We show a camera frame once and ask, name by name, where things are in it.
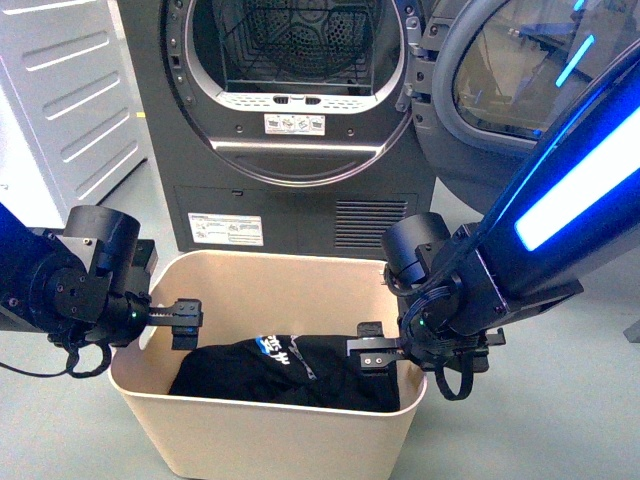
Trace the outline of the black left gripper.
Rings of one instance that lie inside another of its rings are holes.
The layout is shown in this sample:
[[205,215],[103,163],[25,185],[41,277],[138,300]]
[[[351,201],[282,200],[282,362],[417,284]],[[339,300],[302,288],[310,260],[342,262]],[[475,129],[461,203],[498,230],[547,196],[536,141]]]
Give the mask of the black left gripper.
[[195,350],[203,325],[202,302],[178,299],[170,307],[150,307],[151,297],[140,292],[109,294],[94,327],[94,340],[126,347],[146,327],[170,327],[173,350]]

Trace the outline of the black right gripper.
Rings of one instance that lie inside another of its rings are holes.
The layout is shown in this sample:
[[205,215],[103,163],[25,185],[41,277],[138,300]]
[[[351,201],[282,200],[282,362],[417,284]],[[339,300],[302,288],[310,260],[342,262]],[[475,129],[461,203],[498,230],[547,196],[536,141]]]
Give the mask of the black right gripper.
[[346,355],[362,373],[387,373],[390,366],[405,356],[425,371],[446,367],[463,371],[463,356],[469,354],[471,371],[484,373],[489,369],[489,348],[506,344],[504,330],[480,332],[462,336],[446,330],[433,332],[424,320],[413,320],[398,338],[384,336],[381,322],[360,322],[356,337],[346,341]]

